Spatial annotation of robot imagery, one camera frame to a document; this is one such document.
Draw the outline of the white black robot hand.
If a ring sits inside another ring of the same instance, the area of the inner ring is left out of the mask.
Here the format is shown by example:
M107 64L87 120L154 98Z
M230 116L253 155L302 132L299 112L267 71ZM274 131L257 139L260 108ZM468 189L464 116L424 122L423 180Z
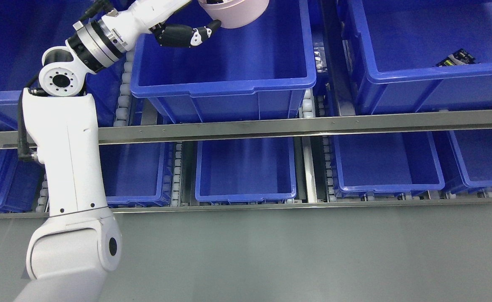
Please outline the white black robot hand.
M187 25L167 23L169 17L190 4L190 0L135 0L116 16L104 16L103 23L125 43L126 50L133 49L141 34L153 34L162 47L192 48L208 40L221 28L220 20L192 28Z

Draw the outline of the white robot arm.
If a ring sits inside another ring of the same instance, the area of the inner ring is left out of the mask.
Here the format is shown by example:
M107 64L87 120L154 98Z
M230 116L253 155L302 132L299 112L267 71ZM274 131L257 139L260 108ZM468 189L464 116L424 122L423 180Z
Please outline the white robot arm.
M17 302L96 302L121 260L122 235L104 190L99 128L87 74L112 66L138 37L164 23L188 0L135 0L117 11L96 0L63 47L47 49L42 68L19 97L18 154L47 174L49 218L26 253L31 279Z

